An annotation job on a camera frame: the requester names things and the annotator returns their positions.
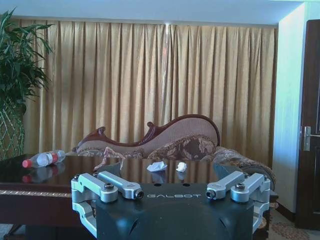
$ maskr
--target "silver metal arm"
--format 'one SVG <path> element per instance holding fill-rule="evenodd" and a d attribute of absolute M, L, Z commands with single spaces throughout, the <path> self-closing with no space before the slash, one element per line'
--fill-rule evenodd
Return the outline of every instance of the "silver metal arm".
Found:
<path fill-rule="evenodd" d="M 254 233 L 262 222 L 264 211 L 269 209 L 270 180 L 259 173 L 245 178 L 243 172 L 235 171 L 220 181 L 209 183 L 206 196 L 211 200 L 221 199 L 229 190 L 231 199 L 236 203 L 253 200 L 252 233 Z"/>
<path fill-rule="evenodd" d="M 232 186 L 243 180 L 245 180 L 245 174 L 241 171 L 234 171 L 219 181 L 209 183 L 206 187 L 206 196 L 213 200 L 223 199 Z"/>
<path fill-rule="evenodd" d="M 144 196 L 144 192 L 138 183 L 124 180 L 108 171 L 100 172 L 97 178 L 115 185 L 126 199 L 141 199 Z"/>
<path fill-rule="evenodd" d="M 97 221 L 87 201 L 100 199 L 104 203 L 111 203 L 118 199 L 118 191 L 126 199 L 135 200 L 144 196 L 138 183 L 128 182 L 107 171 L 94 176 L 83 173 L 71 180 L 72 209 L 79 213 L 81 223 L 95 238 L 97 238 Z"/>

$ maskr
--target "potted plant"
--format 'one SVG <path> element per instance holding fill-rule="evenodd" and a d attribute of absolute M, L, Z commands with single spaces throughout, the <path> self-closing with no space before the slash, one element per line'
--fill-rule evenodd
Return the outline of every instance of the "potted plant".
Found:
<path fill-rule="evenodd" d="M 25 100 L 36 96 L 35 89 L 49 84 L 39 65 L 45 58 L 34 46 L 43 45 L 46 52 L 52 51 L 38 31 L 50 24 L 21 27 L 11 20 L 12 14 L 6 11 L 0 18 L 0 160 L 23 153 Z"/>

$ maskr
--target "door lever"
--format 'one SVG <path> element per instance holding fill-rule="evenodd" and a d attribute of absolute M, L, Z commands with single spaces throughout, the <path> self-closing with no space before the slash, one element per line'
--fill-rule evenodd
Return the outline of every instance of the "door lever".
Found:
<path fill-rule="evenodd" d="M 305 126 L 303 135 L 303 151 L 310 151 L 310 137 L 320 138 L 320 135 L 311 134 L 311 126 Z"/>

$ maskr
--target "ceiling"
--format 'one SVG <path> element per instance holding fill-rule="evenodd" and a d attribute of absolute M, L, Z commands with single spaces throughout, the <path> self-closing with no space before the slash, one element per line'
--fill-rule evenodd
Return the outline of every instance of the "ceiling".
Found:
<path fill-rule="evenodd" d="M 277 25 L 302 4 L 287 0 L 0 0 L 0 13 L 37 18 Z"/>

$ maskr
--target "gold curtain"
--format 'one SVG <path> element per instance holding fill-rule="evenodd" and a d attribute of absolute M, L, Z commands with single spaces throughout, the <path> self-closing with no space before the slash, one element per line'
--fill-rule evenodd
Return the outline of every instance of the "gold curtain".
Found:
<path fill-rule="evenodd" d="M 25 152 L 70 151 L 100 126 L 137 141 L 149 121 L 194 113 L 224 147 L 271 165 L 274 28 L 171 25 L 166 38 L 161 24 L 36 22 L 54 24 L 42 63 L 52 84 L 27 102 Z"/>
<path fill-rule="evenodd" d="M 36 23 L 54 24 L 44 33 L 53 48 L 44 66 L 52 84 L 27 101 L 26 153 L 70 151 L 101 126 L 114 140 L 137 141 L 147 122 L 159 124 L 165 25 Z"/>
<path fill-rule="evenodd" d="M 221 145 L 272 165 L 276 30 L 170 26 L 164 121 L 201 114 Z"/>

